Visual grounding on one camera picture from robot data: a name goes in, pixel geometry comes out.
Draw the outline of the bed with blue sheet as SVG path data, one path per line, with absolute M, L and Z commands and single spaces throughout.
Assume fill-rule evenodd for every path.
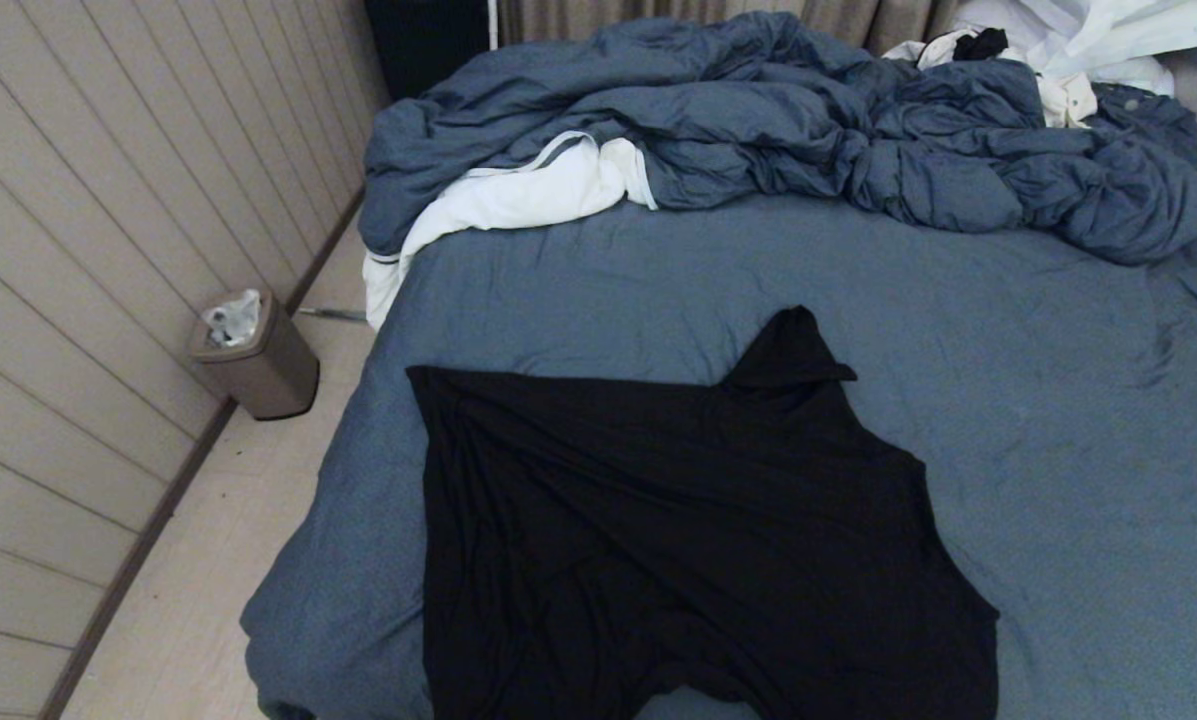
M 1114 266 L 845 202 L 631 202 L 420 251 L 247 609 L 279 720 L 432 720 L 426 434 L 407 366 L 709 384 L 802 305 L 863 425 L 926 464 L 950 556 L 999 610 L 999 720 L 1197 720 L 1197 242 Z

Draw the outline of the white quilt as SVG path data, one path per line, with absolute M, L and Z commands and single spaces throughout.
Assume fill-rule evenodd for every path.
M 658 209 L 644 152 L 626 138 L 598 144 L 583 132 L 563 132 L 522 167 L 475 167 L 448 184 L 412 222 L 397 252 L 367 252 L 361 261 L 365 322 L 379 331 L 415 256 L 446 234 L 514 231 L 575 222 L 628 201 Z

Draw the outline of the white crumpled garment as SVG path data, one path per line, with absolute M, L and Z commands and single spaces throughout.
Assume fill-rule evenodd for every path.
M 1197 49 L 1197 0 L 959 0 L 946 33 L 1002 29 L 1008 54 L 1041 77 L 1175 96 L 1161 56 Z

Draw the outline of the dark blue denim garment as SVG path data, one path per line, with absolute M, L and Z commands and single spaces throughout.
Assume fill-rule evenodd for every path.
M 1197 170 L 1197 115 L 1174 97 L 1125 85 L 1093 86 L 1096 118 L 1157 144 Z

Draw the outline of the black t-shirt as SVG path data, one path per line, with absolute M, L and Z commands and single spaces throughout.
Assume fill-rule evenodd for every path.
M 435 720 L 995 720 L 999 614 L 806 307 L 713 386 L 407 370 Z

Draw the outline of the cream buttoned shirt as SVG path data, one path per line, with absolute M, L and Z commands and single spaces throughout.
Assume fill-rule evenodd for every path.
M 1086 118 L 1096 114 L 1098 100 L 1084 72 L 1069 77 L 1035 74 L 1043 105 L 1043 122 L 1049 128 L 1087 129 Z

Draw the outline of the brown trash bin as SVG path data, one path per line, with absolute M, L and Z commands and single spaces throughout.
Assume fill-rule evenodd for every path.
M 259 329 L 249 342 L 211 348 L 205 340 L 208 328 L 199 315 L 188 355 L 253 419 L 269 421 L 304 414 L 318 392 L 318 356 L 273 292 L 259 291 L 263 305 Z

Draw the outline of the beige curtain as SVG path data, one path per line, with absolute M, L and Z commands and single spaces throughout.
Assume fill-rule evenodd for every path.
M 950 28 L 968 0 L 496 0 L 498 45 L 581 39 L 644 17 L 700 24 L 746 12 L 786 12 L 845 44 L 882 54 L 905 41 L 926 41 Z

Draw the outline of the crumpled blue duvet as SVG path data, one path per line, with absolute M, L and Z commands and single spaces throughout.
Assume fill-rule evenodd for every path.
M 360 231 L 397 252 L 470 169 L 583 132 L 644 152 L 658 208 L 798 193 L 941 231 L 1035 228 L 1122 266 L 1196 242 L 1197 170 L 1096 114 L 1086 124 L 1049 128 L 1034 72 L 1013 59 L 920 69 L 786 13 L 640 19 L 484 53 L 379 112 Z

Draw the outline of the small black garment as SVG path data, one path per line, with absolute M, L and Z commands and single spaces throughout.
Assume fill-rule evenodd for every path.
M 1005 29 L 985 28 L 968 29 L 955 38 L 954 61 L 979 61 L 994 59 L 1009 49 Z

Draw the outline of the dark cabinet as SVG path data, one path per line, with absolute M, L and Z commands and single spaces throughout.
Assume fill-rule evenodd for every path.
M 361 0 L 391 100 L 424 94 L 490 50 L 487 0 Z

